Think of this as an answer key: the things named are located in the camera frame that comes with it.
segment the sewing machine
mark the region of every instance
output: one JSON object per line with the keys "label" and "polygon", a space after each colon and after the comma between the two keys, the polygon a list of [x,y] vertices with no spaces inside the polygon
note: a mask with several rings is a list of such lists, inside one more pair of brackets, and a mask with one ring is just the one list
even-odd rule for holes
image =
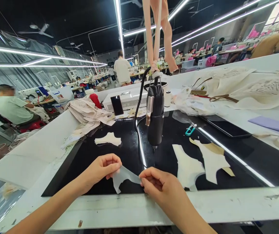
{"label": "sewing machine", "polygon": [[48,96],[47,92],[50,92],[51,89],[46,86],[40,86],[31,89],[24,89],[18,91],[18,96],[22,100],[26,99],[29,100],[31,103],[37,103],[43,101],[46,96]]}

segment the white t-shirt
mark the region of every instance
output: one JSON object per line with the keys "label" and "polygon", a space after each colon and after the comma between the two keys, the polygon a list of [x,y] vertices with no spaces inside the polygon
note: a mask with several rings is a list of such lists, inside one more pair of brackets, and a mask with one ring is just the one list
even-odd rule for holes
{"label": "white t-shirt", "polygon": [[117,73],[119,83],[130,80],[130,72],[128,68],[131,68],[131,65],[125,58],[119,58],[118,60],[116,60],[114,62],[113,68]]}

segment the beige shirt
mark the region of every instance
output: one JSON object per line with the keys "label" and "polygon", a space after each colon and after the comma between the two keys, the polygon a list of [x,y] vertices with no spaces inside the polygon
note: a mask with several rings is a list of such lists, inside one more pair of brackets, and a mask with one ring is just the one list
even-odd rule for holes
{"label": "beige shirt", "polygon": [[253,49],[251,59],[271,55],[279,49],[279,33],[264,38],[260,43]]}

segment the white bottle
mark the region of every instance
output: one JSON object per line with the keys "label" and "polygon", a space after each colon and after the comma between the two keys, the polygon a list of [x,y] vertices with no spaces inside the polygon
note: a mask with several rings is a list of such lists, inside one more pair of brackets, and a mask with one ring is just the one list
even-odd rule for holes
{"label": "white bottle", "polygon": [[165,107],[170,107],[170,105],[171,105],[171,97],[172,97],[171,91],[167,91],[165,93]]}

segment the chair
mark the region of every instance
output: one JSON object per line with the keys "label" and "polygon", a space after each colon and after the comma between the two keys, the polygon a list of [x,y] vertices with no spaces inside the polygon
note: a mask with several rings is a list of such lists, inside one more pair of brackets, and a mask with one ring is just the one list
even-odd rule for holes
{"label": "chair", "polygon": [[35,130],[35,129],[38,129],[38,128],[41,128],[43,127],[44,125],[46,125],[46,123],[44,123],[41,118],[34,121],[34,122],[31,122],[31,123],[27,123],[27,124],[19,124],[17,125],[17,128],[20,130],[21,133],[25,133],[27,132],[28,130],[29,131],[32,131],[32,130]]}

